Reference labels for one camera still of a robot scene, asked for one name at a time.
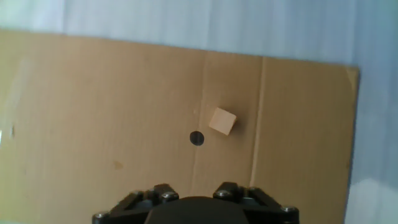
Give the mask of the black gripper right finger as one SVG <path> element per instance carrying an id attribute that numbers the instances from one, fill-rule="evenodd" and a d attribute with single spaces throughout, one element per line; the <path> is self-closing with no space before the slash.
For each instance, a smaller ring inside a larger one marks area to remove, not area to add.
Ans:
<path id="1" fill-rule="evenodd" d="M 299 209 L 283 206 L 258 187 L 223 182 L 213 198 L 237 205 L 248 223 L 299 224 Z"/>

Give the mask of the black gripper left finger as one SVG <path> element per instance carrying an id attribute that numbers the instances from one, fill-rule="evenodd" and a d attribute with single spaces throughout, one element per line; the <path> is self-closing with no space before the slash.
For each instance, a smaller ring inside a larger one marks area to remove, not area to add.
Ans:
<path id="1" fill-rule="evenodd" d="M 179 199 L 169 184 L 155 185 L 148 190 L 130 192 L 112 209 L 92 216 L 92 224 L 144 224 L 158 205 Z"/>

